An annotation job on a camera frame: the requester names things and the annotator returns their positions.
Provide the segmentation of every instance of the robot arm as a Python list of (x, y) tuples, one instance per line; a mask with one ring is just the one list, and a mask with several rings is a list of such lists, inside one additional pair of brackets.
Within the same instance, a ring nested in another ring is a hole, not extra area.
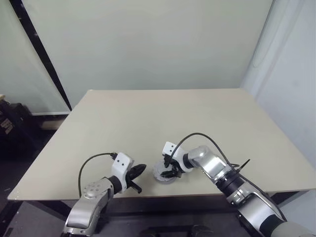
[(256, 187), (242, 179), (237, 170), (215, 155), (207, 146), (200, 146), (189, 152), (185, 152), (179, 147), (179, 152), (174, 153), (170, 162), (168, 159), (175, 147), (175, 144), (166, 142), (162, 154), (165, 157), (165, 163), (176, 166), (174, 170), (177, 172), (166, 171), (161, 176), (179, 177), (174, 174), (190, 172), (195, 167), (201, 168), (226, 196), (227, 201), (231, 205), (237, 206), (238, 218), (251, 235), (262, 237), (315, 236), (302, 226), (284, 220), (276, 205)]
[(123, 193), (129, 187), (138, 193), (142, 189), (132, 182), (146, 168), (139, 164), (132, 167), (134, 160), (119, 153), (112, 165), (112, 176), (88, 184), (66, 220), (62, 237), (82, 237), (94, 234), (100, 212), (116, 193)]

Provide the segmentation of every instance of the black cable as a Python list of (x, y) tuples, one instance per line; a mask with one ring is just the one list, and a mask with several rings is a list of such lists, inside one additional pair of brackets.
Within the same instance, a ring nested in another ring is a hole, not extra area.
[(104, 155), (109, 155), (112, 157), (112, 159), (115, 159), (117, 154), (116, 153), (100, 153), (100, 154), (96, 154), (94, 156), (91, 156), (89, 159), (87, 159), (81, 166), (80, 168), (80, 171), (79, 171), (79, 175), (78, 175), (78, 191), (79, 191), (79, 197), (81, 197), (81, 173), (82, 173), (82, 170), (85, 166), (85, 164), (88, 163), (88, 161), (92, 160), (93, 158), (95, 157), (99, 157), (99, 156), (104, 156)]
[[(222, 157), (224, 158), (224, 160), (226, 161), (226, 163), (230, 166), (230, 168), (232, 170), (234, 170), (235, 172), (236, 169), (234, 168), (234, 166), (229, 162), (229, 160), (226, 158), (225, 154), (222, 152), (222, 150), (220, 149), (220, 147), (216, 144), (216, 142), (210, 138), (209, 136), (203, 134), (203, 133), (200, 133), (200, 132), (194, 132), (194, 133), (191, 133), (189, 134), (188, 136), (186, 136), (185, 138), (183, 138), (178, 144), (177, 146), (175, 147), (175, 149), (173, 150), (173, 152), (171, 153), (171, 156), (170, 156), (170, 160), (172, 159), (174, 153), (176, 152), (176, 150), (180, 147), (180, 145), (185, 141), (187, 140), (189, 137), (192, 137), (194, 135), (200, 135), (200, 136), (203, 136), (203, 137), (206, 137), (208, 140), (210, 140), (213, 145), (217, 148), (217, 150), (219, 151), (219, 153), (222, 155)], [(279, 211), (281, 217), (284, 219), (284, 221), (287, 221), (286, 217), (284, 216), (283, 212), (281, 211), (281, 209), (277, 206), (277, 204), (271, 199), (271, 197), (269, 195), (267, 195), (264, 191), (262, 191), (257, 185), (255, 185), (254, 183), (252, 183), (250, 180), (248, 180), (246, 177), (244, 177), (243, 175), (241, 175), (240, 173), (238, 173), (239, 176), (244, 179), (245, 181), (247, 181), (249, 184), (251, 184), (252, 186), (254, 186), (257, 190), (259, 190), (259, 192), (261, 192), (261, 194), (266, 198), (268, 199), (271, 203), (273, 203), (277, 210)]]

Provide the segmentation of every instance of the gray round object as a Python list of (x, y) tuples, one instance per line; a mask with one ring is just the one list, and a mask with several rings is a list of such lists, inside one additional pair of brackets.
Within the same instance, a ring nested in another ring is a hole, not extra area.
[(173, 181), (176, 180), (176, 177), (164, 178), (160, 176), (160, 174), (163, 173), (164, 171), (170, 171), (171, 169), (172, 169), (171, 165), (168, 168), (164, 167), (163, 160), (158, 161), (153, 167), (154, 178), (162, 184), (171, 184)]

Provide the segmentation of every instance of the white wall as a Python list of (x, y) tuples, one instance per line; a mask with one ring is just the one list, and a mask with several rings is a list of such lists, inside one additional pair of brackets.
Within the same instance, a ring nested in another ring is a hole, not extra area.
[(88, 89), (239, 87), (271, 0), (23, 0), (72, 106)]
[(10, 2), (0, 1), (0, 94), (32, 113), (68, 112)]
[[(315, 0), (276, 0), (243, 82), (243, 87), (314, 167), (315, 12)], [(282, 210), (289, 220), (316, 232), (315, 191), (307, 192)]]

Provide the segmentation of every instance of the beige table top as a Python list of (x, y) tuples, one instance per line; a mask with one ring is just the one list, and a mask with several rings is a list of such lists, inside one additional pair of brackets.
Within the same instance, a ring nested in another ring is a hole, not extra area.
[[(18, 185), (9, 195), (16, 200), (77, 199), (77, 177), (83, 162), (103, 152), (124, 152), (147, 168), (116, 197), (158, 197), (219, 194), (199, 169), (170, 185), (156, 182), (152, 167), (162, 159), (166, 141), (178, 143), (192, 132), (211, 136), (233, 163), (251, 162), (242, 170), (267, 192), (316, 188), (315, 170), (241, 89), (205, 90), (90, 90), (66, 118)], [(193, 137), (184, 149), (208, 145)], [(112, 160), (98, 157), (82, 173), (82, 185), (110, 176)]]

